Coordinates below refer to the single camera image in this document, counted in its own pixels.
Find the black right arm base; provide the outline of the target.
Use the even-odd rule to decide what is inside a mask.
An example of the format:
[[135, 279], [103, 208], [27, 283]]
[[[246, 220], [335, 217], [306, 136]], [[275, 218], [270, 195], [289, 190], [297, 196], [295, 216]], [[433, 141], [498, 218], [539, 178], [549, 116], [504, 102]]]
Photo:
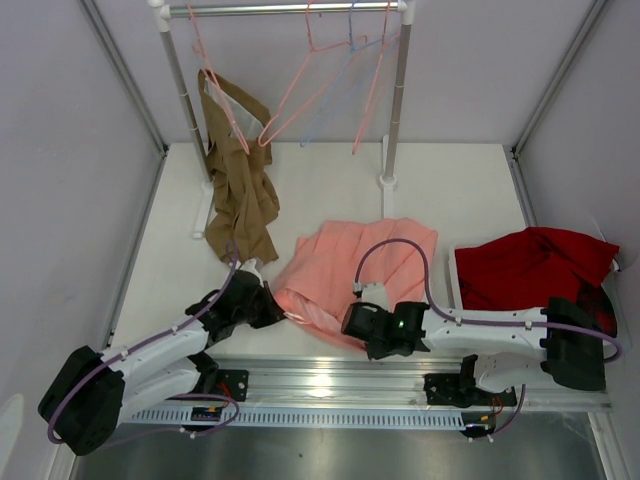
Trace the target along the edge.
[[499, 393], [482, 390], [474, 378], [479, 356], [468, 355], [461, 362], [458, 373], [427, 373], [423, 377], [423, 390], [430, 406], [456, 407], [466, 410], [485, 407], [483, 412], [463, 414], [461, 434], [469, 443], [485, 439], [489, 443], [506, 431], [520, 414], [524, 395], [516, 399], [514, 387]]

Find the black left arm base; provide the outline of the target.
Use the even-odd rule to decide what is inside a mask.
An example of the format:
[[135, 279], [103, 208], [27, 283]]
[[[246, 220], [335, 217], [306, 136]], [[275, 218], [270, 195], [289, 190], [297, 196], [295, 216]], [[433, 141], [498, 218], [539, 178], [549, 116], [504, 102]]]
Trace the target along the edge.
[[188, 357], [199, 376], [192, 393], [218, 394], [244, 402], [249, 387], [249, 372], [238, 369], [221, 369], [209, 355], [201, 352]]

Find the pink skirt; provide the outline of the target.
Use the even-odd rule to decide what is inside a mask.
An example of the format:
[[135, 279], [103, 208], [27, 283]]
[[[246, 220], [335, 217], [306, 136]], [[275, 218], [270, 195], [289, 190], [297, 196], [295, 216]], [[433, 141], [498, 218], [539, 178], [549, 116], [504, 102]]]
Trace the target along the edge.
[[383, 284], [391, 304], [421, 301], [425, 296], [423, 261], [414, 247], [392, 243], [365, 255], [392, 238], [418, 244], [431, 260], [438, 232], [409, 218], [324, 222], [314, 235], [298, 239], [292, 260], [275, 280], [276, 302], [291, 321], [317, 338], [362, 351], [362, 341], [341, 333], [344, 316], [355, 300], [356, 279]]

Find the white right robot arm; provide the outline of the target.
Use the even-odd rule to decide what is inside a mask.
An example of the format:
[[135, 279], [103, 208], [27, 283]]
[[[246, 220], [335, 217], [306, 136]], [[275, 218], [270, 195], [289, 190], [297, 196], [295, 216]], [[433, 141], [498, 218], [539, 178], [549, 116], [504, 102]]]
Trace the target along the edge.
[[357, 301], [344, 316], [342, 332], [362, 341], [371, 360], [462, 353], [456, 389], [472, 404], [546, 377], [578, 391], [606, 387], [606, 335], [593, 317], [562, 298], [511, 312], [439, 312], [424, 302], [400, 302], [387, 310]]

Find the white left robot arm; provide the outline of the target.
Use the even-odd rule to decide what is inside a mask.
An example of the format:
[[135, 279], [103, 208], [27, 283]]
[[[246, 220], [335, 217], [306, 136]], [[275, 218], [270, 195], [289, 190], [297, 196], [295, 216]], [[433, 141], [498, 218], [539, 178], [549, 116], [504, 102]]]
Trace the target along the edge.
[[263, 329], [284, 318], [268, 283], [240, 269], [155, 334], [102, 351], [74, 350], [37, 408], [48, 440], [85, 456], [104, 445], [121, 423], [165, 400], [237, 405], [238, 396], [207, 349], [240, 325]]

